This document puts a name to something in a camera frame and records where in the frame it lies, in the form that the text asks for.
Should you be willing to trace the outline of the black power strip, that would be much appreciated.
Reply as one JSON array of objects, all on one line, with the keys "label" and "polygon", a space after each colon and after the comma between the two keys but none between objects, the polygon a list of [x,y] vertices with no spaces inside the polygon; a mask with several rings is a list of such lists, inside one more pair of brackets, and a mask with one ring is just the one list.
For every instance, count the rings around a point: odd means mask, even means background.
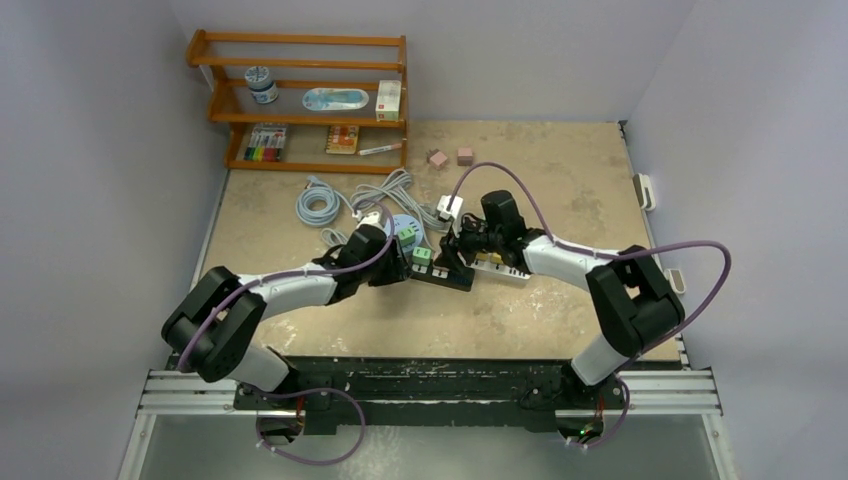
[{"label": "black power strip", "polygon": [[463,268],[456,271],[438,267],[433,263],[426,266],[412,264],[410,278],[444,288],[469,292],[474,283],[475,270]]}]

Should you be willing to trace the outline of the pink plug strip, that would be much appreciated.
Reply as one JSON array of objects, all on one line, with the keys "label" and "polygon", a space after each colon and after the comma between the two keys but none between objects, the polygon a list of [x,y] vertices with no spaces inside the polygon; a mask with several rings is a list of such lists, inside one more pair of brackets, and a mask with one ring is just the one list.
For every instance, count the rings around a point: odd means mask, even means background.
[{"label": "pink plug strip", "polygon": [[471,166],[474,163],[473,149],[470,147],[458,148],[456,161],[459,166]]}]

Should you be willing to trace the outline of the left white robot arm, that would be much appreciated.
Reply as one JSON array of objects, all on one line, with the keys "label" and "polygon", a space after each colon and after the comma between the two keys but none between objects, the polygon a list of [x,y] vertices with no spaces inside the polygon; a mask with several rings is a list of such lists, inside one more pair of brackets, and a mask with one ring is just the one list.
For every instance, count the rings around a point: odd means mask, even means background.
[{"label": "left white robot arm", "polygon": [[397,238],[358,226],[342,245],[305,265],[264,275],[237,275],[224,266],[207,271],[165,321],[161,336],[178,354],[181,372],[208,383],[231,379],[259,389],[272,408],[297,399],[298,382],[284,357],[253,343],[259,324],[306,307],[352,297],[362,285],[407,280],[411,264]]}]

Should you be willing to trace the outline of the pink plug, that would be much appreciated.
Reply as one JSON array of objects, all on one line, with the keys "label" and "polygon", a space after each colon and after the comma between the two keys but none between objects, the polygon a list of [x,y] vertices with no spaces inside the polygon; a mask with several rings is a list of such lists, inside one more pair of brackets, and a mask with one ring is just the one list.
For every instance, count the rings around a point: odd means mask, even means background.
[{"label": "pink plug", "polygon": [[449,161],[447,155],[441,150],[435,149],[427,153],[428,163],[435,169],[442,169]]}]

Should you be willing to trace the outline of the round blue power socket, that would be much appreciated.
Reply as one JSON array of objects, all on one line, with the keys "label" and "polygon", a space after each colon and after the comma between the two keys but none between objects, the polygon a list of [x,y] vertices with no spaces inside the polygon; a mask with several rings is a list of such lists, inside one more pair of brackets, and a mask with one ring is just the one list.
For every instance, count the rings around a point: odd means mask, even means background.
[{"label": "round blue power socket", "polygon": [[394,229],[395,236],[404,254],[411,254],[412,251],[419,247],[425,237],[424,229],[421,222],[409,214],[394,214],[392,216],[392,224],[389,222],[384,224],[384,232],[390,233]]}]

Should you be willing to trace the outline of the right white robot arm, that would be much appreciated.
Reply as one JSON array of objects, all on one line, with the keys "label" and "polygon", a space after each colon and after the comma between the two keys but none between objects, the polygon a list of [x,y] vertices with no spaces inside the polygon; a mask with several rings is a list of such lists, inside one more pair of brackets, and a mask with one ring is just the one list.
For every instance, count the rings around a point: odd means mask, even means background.
[{"label": "right white robot arm", "polygon": [[462,274],[488,263],[493,271],[546,276],[590,295],[600,332],[562,369],[561,392],[569,404],[588,405],[619,367],[681,325],[684,308],[643,248],[592,250],[529,228],[506,190],[484,195],[481,206],[477,217],[463,212],[461,198],[440,198],[437,217],[449,230],[435,263]]}]

